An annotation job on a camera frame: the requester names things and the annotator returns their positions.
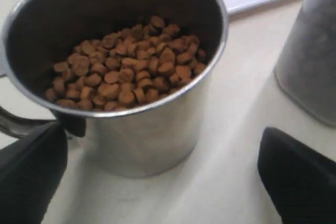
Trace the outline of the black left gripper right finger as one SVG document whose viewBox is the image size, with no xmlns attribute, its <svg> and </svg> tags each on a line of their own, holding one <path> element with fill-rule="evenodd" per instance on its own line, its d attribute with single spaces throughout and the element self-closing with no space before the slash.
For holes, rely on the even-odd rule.
<svg viewBox="0 0 336 224">
<path fill-rule="evenodd" d="M 335 162 L 287 133 L 265 128 L 257 168 L 282 223 L 335 223 Z"/>
</svg>

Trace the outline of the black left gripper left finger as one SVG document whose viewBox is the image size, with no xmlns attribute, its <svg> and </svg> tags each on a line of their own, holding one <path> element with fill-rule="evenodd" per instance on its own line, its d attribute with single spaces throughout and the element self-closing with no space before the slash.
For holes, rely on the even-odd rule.
<svg viewBox="0 0 336 224">
<path fill-rule="evenodd" d="M 68 141 L 48 123 L 1 149 L 1 223 L 41 223 L 68 162 Z"/>
</svg>

